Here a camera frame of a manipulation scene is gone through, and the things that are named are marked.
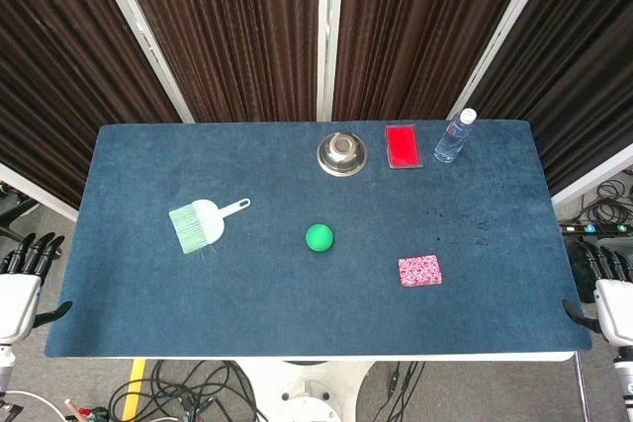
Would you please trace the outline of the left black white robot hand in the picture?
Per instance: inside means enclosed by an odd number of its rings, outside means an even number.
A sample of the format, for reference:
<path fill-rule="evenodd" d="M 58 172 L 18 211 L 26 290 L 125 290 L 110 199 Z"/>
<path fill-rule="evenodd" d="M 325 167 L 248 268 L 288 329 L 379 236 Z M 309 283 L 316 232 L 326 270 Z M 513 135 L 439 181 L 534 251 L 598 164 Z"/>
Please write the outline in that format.
<path fill-rule="evenodd" d="M 34 328 L 53 323 L 72 307 L 65 301 L 55 310 L 37 313 L 41 290 L 63 235 L 34 233 L 23 238 L 1 260 L 1 346 L 26 339 Z"/>

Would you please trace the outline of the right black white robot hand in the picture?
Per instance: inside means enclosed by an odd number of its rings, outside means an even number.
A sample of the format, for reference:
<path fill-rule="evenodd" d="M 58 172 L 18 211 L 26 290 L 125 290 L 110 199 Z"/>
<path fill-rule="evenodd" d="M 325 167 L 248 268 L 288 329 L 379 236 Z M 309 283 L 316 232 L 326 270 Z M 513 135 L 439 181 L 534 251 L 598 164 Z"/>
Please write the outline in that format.
<path fill-rule="evenodd" d="M 632 265 L 618 251 L 578 241 L 582 257 L 572 269 L 580 269 L 589 277 L 581 284 L 591 289 L 596 305 L 596 318 L 585 316 L 568 299 L 562 302 L 567 316 L 576 324 L 599 334 L 611 346 L 632 346 Z"/>

